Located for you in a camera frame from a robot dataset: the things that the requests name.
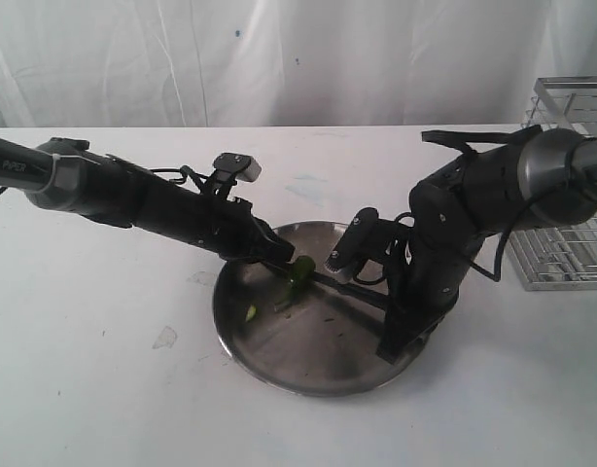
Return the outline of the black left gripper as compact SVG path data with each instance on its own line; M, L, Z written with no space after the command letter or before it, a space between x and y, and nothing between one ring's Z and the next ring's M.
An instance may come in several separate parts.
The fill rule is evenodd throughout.
M288 275L295 246L252 214L243 198L203 197L204 233L200 247L228 261L263 262L271 272Z

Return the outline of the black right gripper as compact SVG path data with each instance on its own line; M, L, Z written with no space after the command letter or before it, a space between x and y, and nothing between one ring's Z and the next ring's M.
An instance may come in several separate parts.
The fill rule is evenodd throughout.
M376 355L389 364L410 363L432 331L454 307L462 262L447 248L423 238L409 241L410 263L394 278Z

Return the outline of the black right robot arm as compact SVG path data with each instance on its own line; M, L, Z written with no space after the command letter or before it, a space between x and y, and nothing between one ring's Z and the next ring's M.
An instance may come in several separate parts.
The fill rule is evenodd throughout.
M390 364L434 331L470 269L500 280L512 233L580 224L597 211L597 138L530 126L427 130L422 139L459 155L409 193L410 261L391 293L377 348Z

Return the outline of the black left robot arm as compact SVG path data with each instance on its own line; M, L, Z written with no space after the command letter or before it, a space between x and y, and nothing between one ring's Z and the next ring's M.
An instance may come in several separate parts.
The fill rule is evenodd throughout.
M0 189L18 189L35 206L111 227L138 228L218 254L226 261L284 264L295 247L255 217L252 204L230 198L238 182L261 173L247 155L222 153L214 170L189 166L165 178L115 156L89 151L86 140L54 137L37 148L0 138Z

